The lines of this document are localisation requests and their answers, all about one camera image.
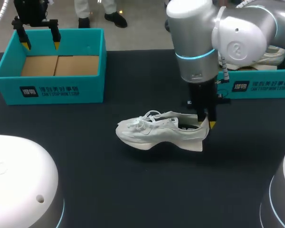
shoe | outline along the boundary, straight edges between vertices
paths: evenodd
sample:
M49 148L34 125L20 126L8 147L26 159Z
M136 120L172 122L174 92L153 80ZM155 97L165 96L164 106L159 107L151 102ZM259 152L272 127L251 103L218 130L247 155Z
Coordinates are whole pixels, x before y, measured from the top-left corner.
M255 64L250 65L256 70L277 70L285 59L285 50L275 46L269 46L266 53ZM218 54L218 63L222 65L220 53ZM227 63L227 69L238 70L241 66Z
M197 115L172 111L163 114L149 111L144 116L121 121L116 128L121 141L140 150L171 142L182 149L201 152L208 133L207 118L200 124Z
M78 22L79 22L78 28L80 29L90 28L90 18L79 18Z
M126 28L128 27L127 21L118 12L105 14L104 18L108 21L114 22L117 27Z

black tabletop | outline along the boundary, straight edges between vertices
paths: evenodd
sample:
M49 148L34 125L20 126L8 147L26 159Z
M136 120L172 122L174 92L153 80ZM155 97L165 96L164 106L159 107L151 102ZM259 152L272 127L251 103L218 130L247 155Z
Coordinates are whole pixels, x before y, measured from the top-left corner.
M123 144L116 124L149 110L190 113L172 50L108 52L103 104L7 106L0 134L53 157L70 228L259 228L259 206L285 154L285 99L218 107L204 152Z

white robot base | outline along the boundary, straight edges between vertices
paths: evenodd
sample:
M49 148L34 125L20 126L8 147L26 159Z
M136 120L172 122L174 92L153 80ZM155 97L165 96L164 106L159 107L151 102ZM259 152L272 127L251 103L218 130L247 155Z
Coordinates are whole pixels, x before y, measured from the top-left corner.
M58 171L37 143L0 135L0 228L65 228Z
M262 200L260 222L263 228L285 228L285 157Z

cardboard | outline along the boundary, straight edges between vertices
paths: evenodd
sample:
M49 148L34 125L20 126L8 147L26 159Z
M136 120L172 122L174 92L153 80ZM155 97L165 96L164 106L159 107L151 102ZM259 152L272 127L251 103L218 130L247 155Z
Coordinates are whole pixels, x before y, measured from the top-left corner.
M21 76L53 76L58 56L27 57Z
M97 75L99 56L59 56L55 76Z
M27 57L21 76L91 76L98 73L99 56Z

small hole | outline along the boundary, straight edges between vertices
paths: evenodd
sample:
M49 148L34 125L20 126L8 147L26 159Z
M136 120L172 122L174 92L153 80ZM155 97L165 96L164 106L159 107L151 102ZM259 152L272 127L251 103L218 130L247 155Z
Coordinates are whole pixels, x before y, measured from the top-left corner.
M36 200L37 200L39 203L44 203L44 198L43 198L43 196L41 196L41 195L37 195L37 196L36 196Z

